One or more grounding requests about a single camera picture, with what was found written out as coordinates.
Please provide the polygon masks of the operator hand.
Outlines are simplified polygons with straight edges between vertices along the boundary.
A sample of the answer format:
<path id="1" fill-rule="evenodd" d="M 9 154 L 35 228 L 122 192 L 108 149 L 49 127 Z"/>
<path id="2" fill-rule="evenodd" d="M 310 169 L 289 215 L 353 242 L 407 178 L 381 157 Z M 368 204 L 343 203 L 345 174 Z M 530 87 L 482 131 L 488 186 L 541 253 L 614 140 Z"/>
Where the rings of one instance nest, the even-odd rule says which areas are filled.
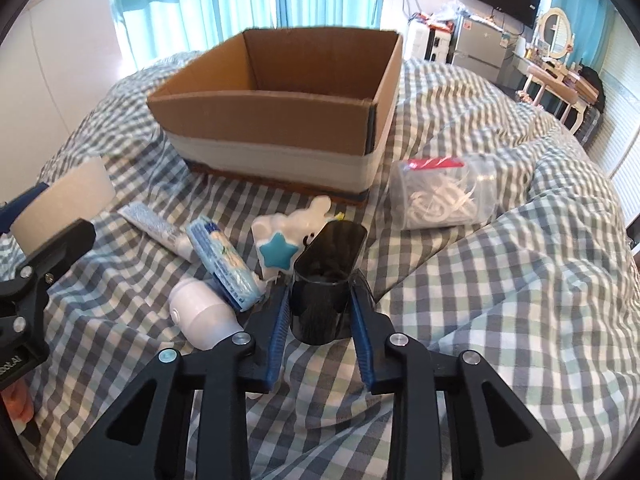
<path id="1" fill-rule="evenodd" d="M 1 395 L 10 419 L 27 424 L 34 417 L 34 404 L 24 378 L 3 389 Z"/>

